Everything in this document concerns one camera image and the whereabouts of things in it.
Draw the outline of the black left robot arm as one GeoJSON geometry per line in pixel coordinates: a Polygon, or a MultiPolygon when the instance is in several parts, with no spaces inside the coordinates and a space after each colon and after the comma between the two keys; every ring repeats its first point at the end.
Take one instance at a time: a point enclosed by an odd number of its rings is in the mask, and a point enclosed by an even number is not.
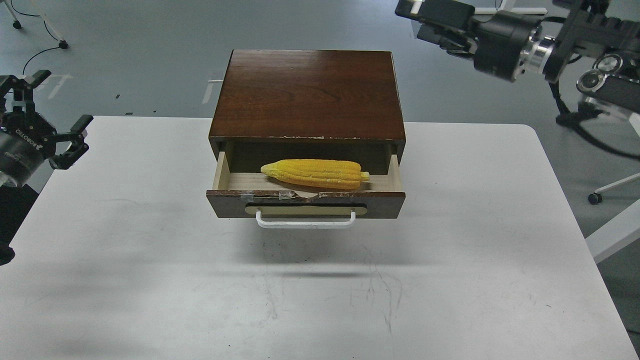
{"type": "Polygon", "coordinates": [[[88,150],[86,127],[93,116],[81,116],[68,132],[58,132],[35,109],[34,90],[51,76],[49,70],[19,79],[1,76],[1,264],[15,257],[10,242],[35,203],[26,183],[45,162],[67,170],[88,150]]]}

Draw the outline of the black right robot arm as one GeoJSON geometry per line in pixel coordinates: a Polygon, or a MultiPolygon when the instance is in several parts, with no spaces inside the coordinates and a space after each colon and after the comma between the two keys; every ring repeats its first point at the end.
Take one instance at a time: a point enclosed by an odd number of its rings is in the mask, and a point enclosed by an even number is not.
{"type": "Polygon", "coordinates": [[[419,24],[417,38],[449,55],[473,62],[476,71],[514,82],[525,72],[543,75],[558,108],[558,125],[618,157],[637,153],[608,145],[583,123],[601,115],[639,112],[640,25],[606,15],[608,0],[555,0],[566,16],[535,16],[499,9],[486,20],[475,7],[455,0],[400,0],[395,14],[419,24]],[[576,81],[582,94],[576,111],[562,100],[559,79],[566,66],[592,59],[576,81]]]}

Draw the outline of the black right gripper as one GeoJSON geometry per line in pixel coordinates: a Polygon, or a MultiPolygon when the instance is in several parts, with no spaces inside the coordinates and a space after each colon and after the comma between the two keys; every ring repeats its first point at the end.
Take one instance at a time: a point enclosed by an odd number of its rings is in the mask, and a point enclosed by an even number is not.
{"type": "Polygon", "coordinates": [[[521,52],[541,23],[535,16],[506,10],[480,22],[474,6],[456,0],[400,0],[394,14],[423,24],[417,39],[472,60],[475,70],[508,82],[516,80],[521,52]]]}

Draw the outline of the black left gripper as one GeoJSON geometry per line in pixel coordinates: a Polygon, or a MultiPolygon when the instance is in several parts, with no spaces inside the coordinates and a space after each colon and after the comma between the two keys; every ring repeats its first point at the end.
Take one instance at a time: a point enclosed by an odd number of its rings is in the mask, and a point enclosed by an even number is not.
{"type": "Polygon", "coordinates": [[[23,187],[47,159],[54,170],[68,170],[89,150],[85,139],[87,126],[94,120],[92,115],[83,114],[68,132],[57,133],[39,112],[35,112],[34,89],[50,76],[51,71],[47,69],[23,79],[15,75],[0,76],[2,187],[23,187]],[[14,112],[7,113],[6,96],[10,91],[13,92],[14,112]],[[33,116],[31,123],[26,123],[26,115],[33,116]],[[55,154],[55,144],[60,142],[68,142],[69,147],[63,153],[55,154]]]}

